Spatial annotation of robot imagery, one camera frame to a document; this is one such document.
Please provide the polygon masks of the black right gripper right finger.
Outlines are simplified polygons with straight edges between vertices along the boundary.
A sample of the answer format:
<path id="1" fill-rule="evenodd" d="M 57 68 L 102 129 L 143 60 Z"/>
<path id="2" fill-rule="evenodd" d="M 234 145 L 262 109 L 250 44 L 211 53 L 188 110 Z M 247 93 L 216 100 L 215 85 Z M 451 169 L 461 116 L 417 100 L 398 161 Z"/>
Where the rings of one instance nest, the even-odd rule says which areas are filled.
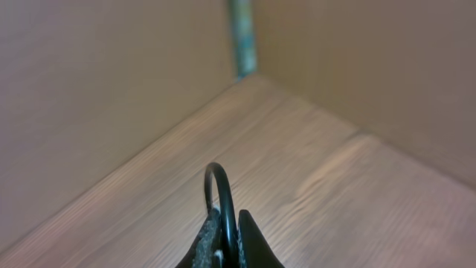
<path id="1" fill-rule="evenodd" d="M 238 232 L 241 268 L 284 268 L 248 210 L 239 211 Z"/>

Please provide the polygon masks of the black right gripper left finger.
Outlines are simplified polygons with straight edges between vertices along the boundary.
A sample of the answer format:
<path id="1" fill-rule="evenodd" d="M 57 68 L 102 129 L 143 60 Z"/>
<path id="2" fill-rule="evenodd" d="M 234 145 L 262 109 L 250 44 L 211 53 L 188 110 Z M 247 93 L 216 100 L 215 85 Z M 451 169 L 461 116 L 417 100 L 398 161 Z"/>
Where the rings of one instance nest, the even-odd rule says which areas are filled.
<path id="1" fill-rule="evenodd" d="M 221 214 L 212 208 L 191 247 L 176 268 L 222 268 Z"/>

